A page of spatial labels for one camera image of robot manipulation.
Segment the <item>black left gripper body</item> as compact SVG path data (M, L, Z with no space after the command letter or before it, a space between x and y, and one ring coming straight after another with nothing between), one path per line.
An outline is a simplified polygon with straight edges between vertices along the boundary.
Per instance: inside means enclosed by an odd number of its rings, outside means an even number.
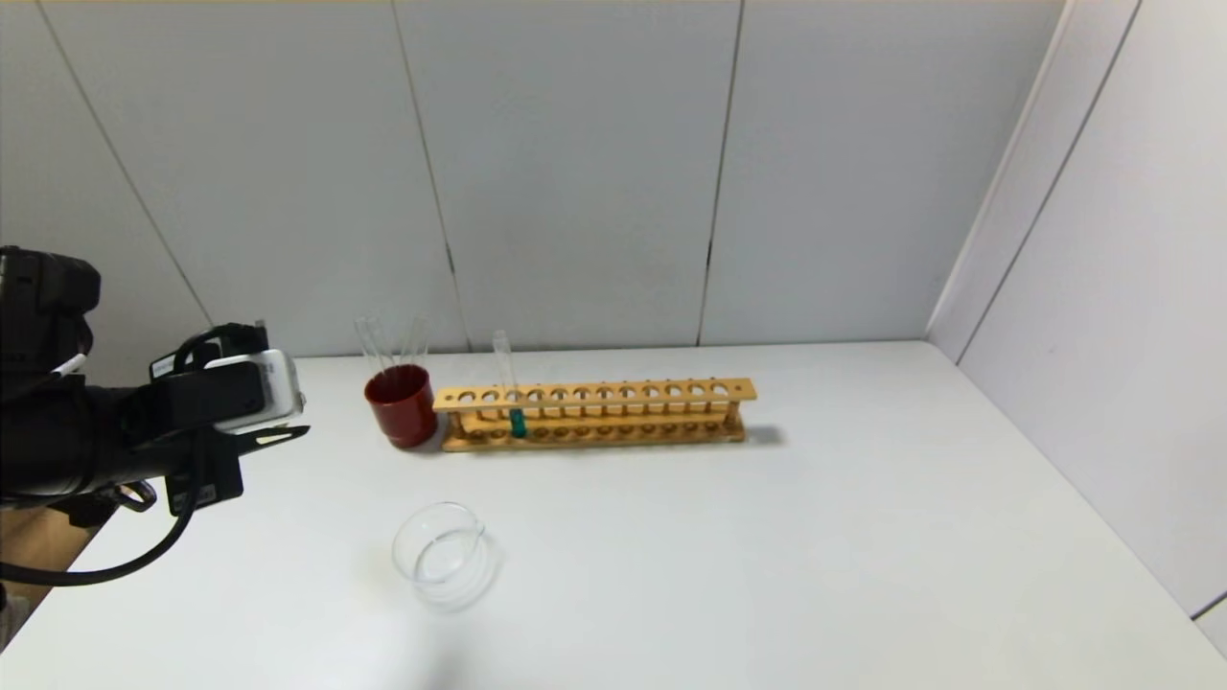
M182 363L169 354L150 366L148 384L120 401L117 467L90 494L102 514L119 507L144 514L157 501L156 479L175 517L243 494L236 433L220 428L244 410L244 367L220 362L239 354L237 343L194 343Z

